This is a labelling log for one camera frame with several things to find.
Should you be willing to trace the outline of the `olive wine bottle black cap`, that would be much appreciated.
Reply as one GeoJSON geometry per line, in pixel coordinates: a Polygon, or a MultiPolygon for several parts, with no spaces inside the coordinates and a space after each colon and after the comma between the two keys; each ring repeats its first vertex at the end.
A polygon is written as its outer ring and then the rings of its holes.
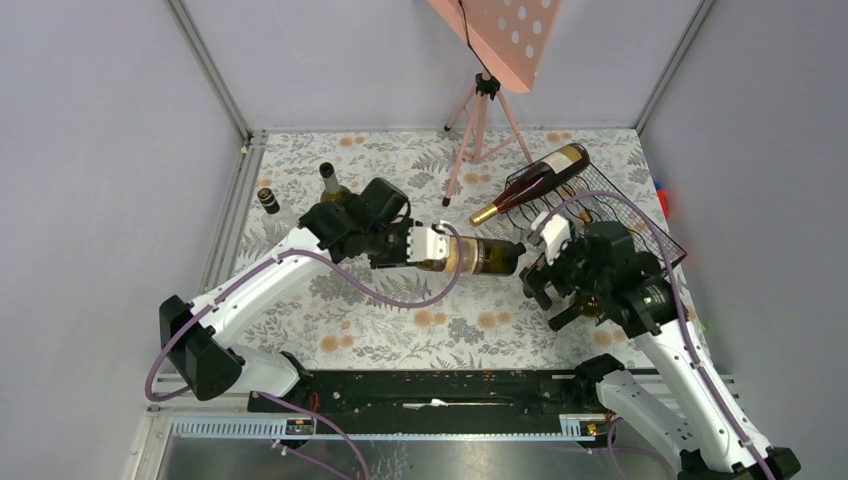
{"type": "Polygon", "coordinates": [[[548,326],[553,331],[559,331],[579,317],[600,318],[604,311],[596,298],[584,293],[576,293],[572,305],[548,320],[548,326]]]}

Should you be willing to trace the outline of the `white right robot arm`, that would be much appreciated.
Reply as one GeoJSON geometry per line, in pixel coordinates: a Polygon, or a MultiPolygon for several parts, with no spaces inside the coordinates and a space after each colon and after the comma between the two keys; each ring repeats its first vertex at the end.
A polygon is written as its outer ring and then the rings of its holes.
{"type": "Polygon", "coordinates": [[[672,411],[603,354],[578,367],[573,396],[579,407],[616,413],[680,479],[790,479],[800,472],[794,452],[773,445],[722,382],[665,257],[637,250],[630,231],[614,221],[575,230],[560,215],[541,214],[530,231],[544,251],[520,274],[525,295],[545,310],[553,304],[552,291],[572,301],[549,320],[550,329],[593,314],[615,323],[652,362],[678,405],[672,411]]]}

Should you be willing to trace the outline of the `green wine bottle brown label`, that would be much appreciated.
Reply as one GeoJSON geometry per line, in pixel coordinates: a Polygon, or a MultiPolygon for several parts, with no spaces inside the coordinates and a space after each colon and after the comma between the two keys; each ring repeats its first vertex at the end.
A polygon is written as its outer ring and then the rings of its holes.
{"type": "Polygon", "coordinates": [[[415,267],[431,272],[469,275],[510,276],[518,268],[520,257],[527,251],[521,242],[507,240],[448,236],[448,256],[424,260],[415,267]]]}

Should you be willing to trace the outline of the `dark wine bottle beside arm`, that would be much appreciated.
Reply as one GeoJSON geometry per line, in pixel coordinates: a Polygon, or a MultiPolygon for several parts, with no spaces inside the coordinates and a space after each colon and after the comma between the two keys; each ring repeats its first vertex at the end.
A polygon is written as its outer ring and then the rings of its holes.
{"type": "Polygon", "coordinates": [[[319,173],[324,182],[324,190],[320,196],[321,202],[341,200],[352,194],[349,188],[339,183],[335,168],[330,162],[323,162],[319,166],[319,173]]]}

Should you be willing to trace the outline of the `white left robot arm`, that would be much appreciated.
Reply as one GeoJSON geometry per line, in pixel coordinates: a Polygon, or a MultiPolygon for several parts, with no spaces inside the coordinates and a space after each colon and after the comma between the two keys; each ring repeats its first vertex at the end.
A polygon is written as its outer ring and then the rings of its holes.
{"type": "Polygon", "coordinates": [[[286,354],[238,340],[256,318],[323,269],[365,255],[376,266],[405,266],[414,221],[408,197],[385,179],[359,194],[313,205],[277,244],[239,274],[195,297],[173,295],[158,310],[162,350],[145,394],[164,402],[192,393],[199,401],[232,390],[259,391],[288,411],[309,401],[310,385],[286,354]]]}

